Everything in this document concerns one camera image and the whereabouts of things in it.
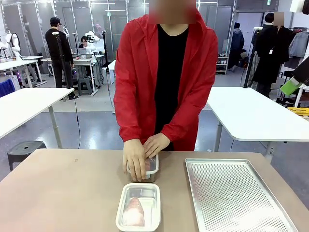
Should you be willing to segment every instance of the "person's right hand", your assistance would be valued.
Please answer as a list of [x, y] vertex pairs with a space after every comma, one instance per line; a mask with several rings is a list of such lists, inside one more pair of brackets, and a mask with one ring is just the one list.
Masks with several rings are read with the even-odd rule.
[[141, 181], [146, 178], [145, 150], [139, 139], [128, 140], [124, 143], [122, 168], [125, 173], [127, 163], [129, 163], [133, 181]]

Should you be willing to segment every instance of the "neck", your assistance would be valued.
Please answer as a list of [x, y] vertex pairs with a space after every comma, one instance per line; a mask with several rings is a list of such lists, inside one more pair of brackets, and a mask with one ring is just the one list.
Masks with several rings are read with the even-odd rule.
[[160, 26], [169, 36], [180, 35], [189, 27], [188, 24], [160, 24]]

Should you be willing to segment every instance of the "gray stool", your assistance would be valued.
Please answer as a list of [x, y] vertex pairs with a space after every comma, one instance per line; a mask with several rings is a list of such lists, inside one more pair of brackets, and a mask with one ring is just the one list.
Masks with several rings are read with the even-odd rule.
[[90, 79], [89, 78], [79, 78], [78, 79], [78, 95], [90, 95], [92, 93]]
[[11, 150], [8, 151], [8, 159], [10, 170], [13, 171], [13, 163], [21, 163], [32, 152], [39, 148], [46, 148], [42, 141], [29, 141], [17, 144]]

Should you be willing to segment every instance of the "clear container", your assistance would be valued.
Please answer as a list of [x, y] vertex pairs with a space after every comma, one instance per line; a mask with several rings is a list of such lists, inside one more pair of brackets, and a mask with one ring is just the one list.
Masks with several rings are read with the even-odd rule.
[[155, 181], [156, 173], [159, 171], [159, 155], [145, 160], [146, 179], [142, 181], [133, 181], [129, 163], [126, 165], [129, 180], [133, 183], [152, 183]]
[[155, 184], [124, 186], [116, 216], [122, 232], [154, 232], [161, 221], [160, 189]]

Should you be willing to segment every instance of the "hand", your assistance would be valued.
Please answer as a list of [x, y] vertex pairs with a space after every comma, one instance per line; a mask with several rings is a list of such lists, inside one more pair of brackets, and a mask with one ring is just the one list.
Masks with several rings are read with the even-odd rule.
[[126, 164], [129, 163], [133, 181], [146, 178], [145, 150], [139, 139], [128, 140], [124, 144], [124, 157], [122, 168], [126, 173]]
[[151, 136], [144, 144], [146, 157], [152, 158], [156, 156], [160, 151], [166, 148], [169, 143], [169, 138], [162, 133]]

